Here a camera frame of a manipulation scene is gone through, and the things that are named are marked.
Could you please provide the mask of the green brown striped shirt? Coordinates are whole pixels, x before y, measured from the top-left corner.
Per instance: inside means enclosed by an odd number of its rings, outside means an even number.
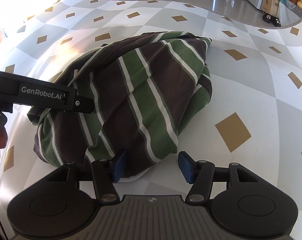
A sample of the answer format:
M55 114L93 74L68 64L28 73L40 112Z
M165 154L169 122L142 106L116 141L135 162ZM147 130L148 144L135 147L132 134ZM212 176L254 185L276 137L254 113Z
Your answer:
M179 135L211 100L209 37L152 32L92 49L56 83L94 102L93 112L32 107L34 152L55 167L124 155L122 181L178 151Z

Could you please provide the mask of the checkered diamond pattern tablecloth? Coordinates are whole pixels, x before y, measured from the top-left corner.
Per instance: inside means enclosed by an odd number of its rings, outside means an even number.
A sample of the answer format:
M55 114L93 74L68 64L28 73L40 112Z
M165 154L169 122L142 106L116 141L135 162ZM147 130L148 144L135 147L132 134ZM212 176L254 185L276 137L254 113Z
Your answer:
M0 44L0 71L54 80L91 49L170 30L212 39L212 100L179 150L217 166L240 163L284 191L299 209L291 236L302 239L302 20L268 29L187 3L62 0Z

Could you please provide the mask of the black slippers pair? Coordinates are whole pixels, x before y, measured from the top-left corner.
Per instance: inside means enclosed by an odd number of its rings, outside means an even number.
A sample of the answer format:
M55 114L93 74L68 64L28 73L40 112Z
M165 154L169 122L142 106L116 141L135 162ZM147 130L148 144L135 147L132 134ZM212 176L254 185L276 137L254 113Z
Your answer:
M264 14L263 15L263 21L266 23L272 23L275 27L281 27L281 22L279 18L272 16L270 14Z

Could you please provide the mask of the white cloth covered counter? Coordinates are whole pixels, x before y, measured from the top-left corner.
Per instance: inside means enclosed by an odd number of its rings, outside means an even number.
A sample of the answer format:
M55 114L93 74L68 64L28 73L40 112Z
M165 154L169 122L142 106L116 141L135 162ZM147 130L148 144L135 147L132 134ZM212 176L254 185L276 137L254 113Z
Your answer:
M302 18L302 9L289 0L281 0L278 7L277 18L282 27L295 25Z

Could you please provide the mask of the brown cardboard box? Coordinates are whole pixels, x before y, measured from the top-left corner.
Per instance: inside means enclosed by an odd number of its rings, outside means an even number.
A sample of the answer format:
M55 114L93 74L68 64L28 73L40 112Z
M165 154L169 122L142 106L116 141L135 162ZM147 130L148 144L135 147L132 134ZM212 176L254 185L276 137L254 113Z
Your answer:
M271 16L277 16L279 8L279 0L263 0L261 9L263 12L270 14Z

